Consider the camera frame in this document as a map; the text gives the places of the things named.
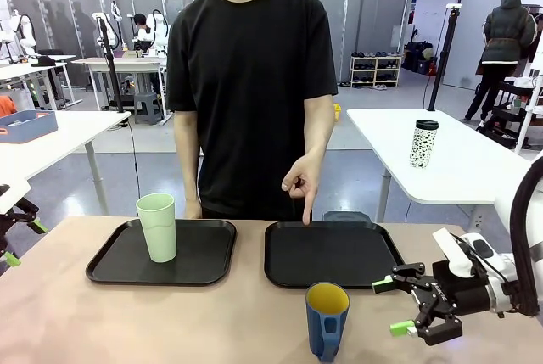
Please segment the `person's right hand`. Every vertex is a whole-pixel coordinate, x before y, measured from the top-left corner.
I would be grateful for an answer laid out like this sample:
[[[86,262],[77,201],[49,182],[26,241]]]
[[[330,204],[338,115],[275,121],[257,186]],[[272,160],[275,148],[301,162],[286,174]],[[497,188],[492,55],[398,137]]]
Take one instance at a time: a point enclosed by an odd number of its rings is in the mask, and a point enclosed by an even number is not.
[[[187,199],[185,201],[183,218],[189,219],[189,220],[201,219],[202,218],[201,203],[196,199]]]

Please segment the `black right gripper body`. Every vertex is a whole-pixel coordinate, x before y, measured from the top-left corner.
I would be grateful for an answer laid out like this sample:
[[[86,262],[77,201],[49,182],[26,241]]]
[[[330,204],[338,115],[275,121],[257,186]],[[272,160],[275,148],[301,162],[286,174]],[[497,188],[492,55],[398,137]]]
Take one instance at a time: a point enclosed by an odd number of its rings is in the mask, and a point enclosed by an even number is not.
[[[434,262],[431,275],[423,263],[414,266],[420,284],[414,290],[420,316],[466,316],[490,309],[489,277],[484,268],[475,266],[473,275],[464,278],[452,273],[448,260]]]

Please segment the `person's left hand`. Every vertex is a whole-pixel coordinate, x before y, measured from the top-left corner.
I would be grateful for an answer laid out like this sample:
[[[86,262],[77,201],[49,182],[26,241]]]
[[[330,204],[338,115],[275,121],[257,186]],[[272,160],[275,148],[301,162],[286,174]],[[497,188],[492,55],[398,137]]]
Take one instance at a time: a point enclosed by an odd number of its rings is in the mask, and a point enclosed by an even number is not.
[[[311,149],[297,159],[283,178],[281,188],[288,192],[292,199],[304,199],[305,205],[302,222],[309,225],[311,212],[317,196],[324,151],[319,148]]]

